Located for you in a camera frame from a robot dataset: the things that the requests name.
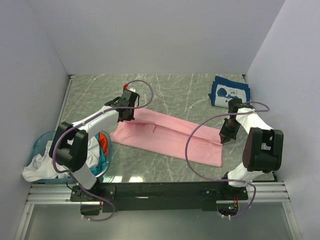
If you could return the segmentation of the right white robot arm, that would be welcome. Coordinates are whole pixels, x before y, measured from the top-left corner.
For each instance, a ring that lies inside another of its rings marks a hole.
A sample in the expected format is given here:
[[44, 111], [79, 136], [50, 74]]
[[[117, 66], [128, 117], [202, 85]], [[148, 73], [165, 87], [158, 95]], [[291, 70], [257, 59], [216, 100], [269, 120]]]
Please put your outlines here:
[[230, 200], [237, 194], [237, 188], [256, 177], [280, 169], [283, 155], [284, 133], [267, 125], [258, 115], [258, 111], [240, 98], [228, 102], [229, 118], [219, 132], [221, 144], [237, 138], [240, 127], [247, 133], [242, 153], [242, 162], [226, 174], [229, 182], [219, 187], [222, 198]]

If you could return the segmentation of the pink t shirt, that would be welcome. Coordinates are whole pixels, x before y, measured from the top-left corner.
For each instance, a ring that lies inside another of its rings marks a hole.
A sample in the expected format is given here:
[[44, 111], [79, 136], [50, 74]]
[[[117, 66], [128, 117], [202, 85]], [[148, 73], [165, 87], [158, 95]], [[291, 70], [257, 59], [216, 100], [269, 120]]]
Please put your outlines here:
[[[146, 108], [134, 111], [134, 120], [123, 121], [110, 134], [111, 140], [125, 146], [185, 160], [185, 147], [198, 125]], [[188, 144], [188, 160], [213, 167], [222, 166], [219, 130], [201, 126]]]

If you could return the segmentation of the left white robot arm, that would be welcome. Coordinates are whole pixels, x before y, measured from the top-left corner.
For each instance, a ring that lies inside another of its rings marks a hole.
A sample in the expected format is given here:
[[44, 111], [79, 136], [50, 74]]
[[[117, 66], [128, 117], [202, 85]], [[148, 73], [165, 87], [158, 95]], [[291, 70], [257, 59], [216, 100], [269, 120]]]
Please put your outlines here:
[[107, 102], [90, 116], [58, 125], [49, 151], [53, 168], [57, 173], [68, 173], [81, 185], [82, 195], [88, 201], [94, 201], [100, 195], [100, 188], [95, 185], [97, 177], [86, 164], [89, 140], [110, 125], [133, 120], [134, 107], [139, 105], [139, 100], [138, 93], [123, 89], [120, 97]]

